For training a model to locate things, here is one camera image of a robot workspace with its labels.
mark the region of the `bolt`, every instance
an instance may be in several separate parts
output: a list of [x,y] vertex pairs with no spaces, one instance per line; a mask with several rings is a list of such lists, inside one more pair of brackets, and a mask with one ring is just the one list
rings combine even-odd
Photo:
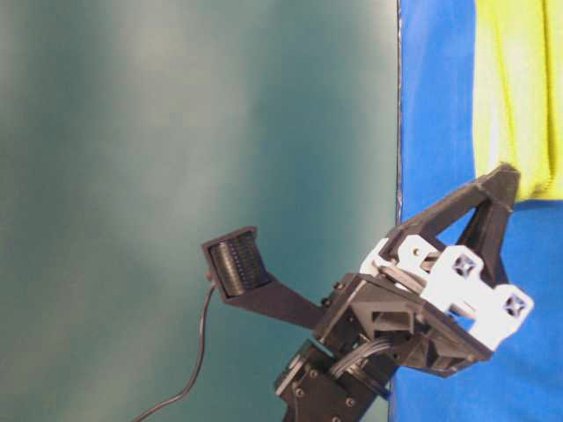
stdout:
[[518,318],[525,309],[526,302],[514,294],[512,294],[504,304],[504,310],[506,310],[509,315],[516,318]]
[[464,254],[459,255],[459,258],[456,259],[456,262],[453,265],[454,270],[456,273],[461,275],[464,279],[469,277],[469,273],[475,268],[475,263],[469,257],[465,256]]

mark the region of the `robotic arm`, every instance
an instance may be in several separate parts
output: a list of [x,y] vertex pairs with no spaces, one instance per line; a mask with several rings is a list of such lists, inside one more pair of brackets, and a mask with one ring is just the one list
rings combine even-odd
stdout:
[[[321,307],[266,271],[255,228],[202,246],[225,303],[311,329],[323,346],[306,340],[275,382],[283,422],[359,421],[400,366],[447,377],[518,330],[533,301],[508,284],[500,256],[518,179],[502,165],[395,227]],[[438,240],[472,209],[455,245]]]

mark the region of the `white 3d-printed part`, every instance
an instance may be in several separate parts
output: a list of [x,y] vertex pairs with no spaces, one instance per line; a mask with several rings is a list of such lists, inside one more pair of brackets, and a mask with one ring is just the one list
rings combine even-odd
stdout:
[[454,310],[474,320],[468,330],[490,350],[496,350],[502,340],[514,334],[534,307],[534,302],[518,287],[502,284],[489,287],[481,278],[483,260],[463,245],[448,246],[430,271],[422,263],[437,249],[418,235],[407,236],[398,248],[398,263],[386,261],[379,252],[388,239],[384,238],[364,259],[360,273],[378,274],[378,267],[396,266],[423,279],[426,286],[420,297],[441,312]]

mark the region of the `black 3d-printed bracket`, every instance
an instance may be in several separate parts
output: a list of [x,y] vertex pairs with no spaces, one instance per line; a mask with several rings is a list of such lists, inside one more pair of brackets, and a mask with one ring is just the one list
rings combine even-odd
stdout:
[[[504,164],[460,187],[392,229],[380,255],[397,260],[409,235],[443,251],[437,236],[475,208],[457,244],[483,259],[481,278],[490,287],[507,283],[500,251],[518,180]],[[398,288],[393,272],[346,274],[318,307],[266,272],[255,238],[249,227],[202,248],[225,303],[310,328],[323,346],[307,340],[275,382],[276,395],[288,405],[283,422],[357,422],[377,397],[389,395],[386,385],[400,366],[445,377],[493,354],[451,315]],[[376,342],[385,347],[335,375],[339,362]]]

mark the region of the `blue cloth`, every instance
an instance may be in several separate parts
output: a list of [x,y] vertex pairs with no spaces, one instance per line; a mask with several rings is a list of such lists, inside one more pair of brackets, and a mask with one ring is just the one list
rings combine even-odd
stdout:
[[[474,178],[472,2],[403,0],[402,220]],[[563,420],[563,204],[515,207],[503,246],[508,278],[536,302],[493,358],[447,379],[398,371],[395,422]],[[460,225],[444,233],[455,242]]]

